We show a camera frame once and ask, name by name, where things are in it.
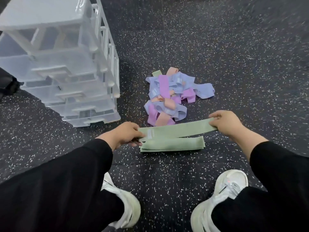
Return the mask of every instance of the person's left hand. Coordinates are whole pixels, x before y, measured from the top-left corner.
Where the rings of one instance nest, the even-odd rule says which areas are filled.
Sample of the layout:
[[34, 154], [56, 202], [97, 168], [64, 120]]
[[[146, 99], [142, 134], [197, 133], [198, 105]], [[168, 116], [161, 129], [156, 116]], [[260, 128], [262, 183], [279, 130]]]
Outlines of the person's left hand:
[[145, 135], [139, 132], [138, 128], [139, 126], [135, 123], [124, 122], [117, 128], [103, 133], [96, 138], [106, 141], [113, 151], [126, 143], [130, 143], [133, 147], [137, 145], [141, 146], [142, 143], [138, 139]]

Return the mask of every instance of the black sleeve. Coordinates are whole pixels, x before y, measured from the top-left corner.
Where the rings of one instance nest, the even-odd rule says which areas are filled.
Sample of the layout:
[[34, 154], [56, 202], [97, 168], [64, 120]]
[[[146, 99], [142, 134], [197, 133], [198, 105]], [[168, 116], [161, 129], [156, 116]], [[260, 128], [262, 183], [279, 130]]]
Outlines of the black sleeve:
[[274, 200], [309, 218], [309, 158], [268, 141], [253, 149], [250, 165]]
[[112, 150], [94, 139], [0, 185], [0, 231], [75, 231], [101, 190]]

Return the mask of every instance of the person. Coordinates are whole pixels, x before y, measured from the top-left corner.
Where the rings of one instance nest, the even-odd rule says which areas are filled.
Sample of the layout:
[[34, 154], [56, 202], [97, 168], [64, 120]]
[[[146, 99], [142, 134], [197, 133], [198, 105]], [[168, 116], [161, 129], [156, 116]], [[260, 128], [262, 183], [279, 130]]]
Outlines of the person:
[[[222, 173], [213, 196], [192, 212], [193, 232], [291, 231], [309, 218], [308, 158], [242, 125], [231, 111], [210, 122], [234, 140], [267, 191], [249, 187], [236, 169]], [[72, 152], [0, 184], [0, 231], [102, 231], [132, 227], [141, 208], [108, 174], [120, 145], [142, 145], [138, 125], [125, 122]]]

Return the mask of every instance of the white sneaker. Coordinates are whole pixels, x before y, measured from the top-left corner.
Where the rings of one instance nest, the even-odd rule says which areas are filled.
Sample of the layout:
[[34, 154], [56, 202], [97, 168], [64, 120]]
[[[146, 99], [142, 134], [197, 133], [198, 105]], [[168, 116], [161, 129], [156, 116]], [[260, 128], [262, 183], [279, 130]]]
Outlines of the white sneaker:
[[118, 228], [130, 228], [133, 227], [141, 215], [141, 205], [137, 198], [128, 191], [117, 188], [109, 173], [104, 175], [104, 181], [101, 190], [107, 190], [117, 195], [125, 205], [125, 212], [117, 222], [112, 222], [109, 226]]
[[232, 169], [220, 174], [214, 187], [214, 194], [196, 206], [191, 214], [193, 232], [220, 232], [211, 219], [214, 207], [228, 197], [235, 199], [247, 186], [247, 176], [241, 170]]

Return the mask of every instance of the pile of resistance bands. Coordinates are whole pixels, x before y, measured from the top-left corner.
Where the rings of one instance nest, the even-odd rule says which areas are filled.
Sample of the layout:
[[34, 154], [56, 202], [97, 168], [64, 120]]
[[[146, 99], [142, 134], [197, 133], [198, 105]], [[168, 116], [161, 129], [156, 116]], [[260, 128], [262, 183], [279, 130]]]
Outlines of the pile of resistance bands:
[[187, 116], [187, 108], [181, 101], [187, 99], [194, 103], [196, 96], [205, 99], [214, 96], [212, 84], [195, 84], [195, 77], [181, 73], [177, 68], [170, 67], [166, 75], [161, 71], [147, 77], [150, 83], [150, 100], [145, 104], [148, 123], [152, 126], [173, 125]]
[[209, 124], [209, 121], [199, 120], [176, 124], [172, 126], [159, 126], [139, 128], [138, 130], [146, 136], [140, 142], [145, 142], [140, 148], [141, 152], [164, 152], [164, 151], [187, 151], [198, 150], [205, 147], [203, 136], [197, 138], [181, 138], [202, 134], [216, 130]]

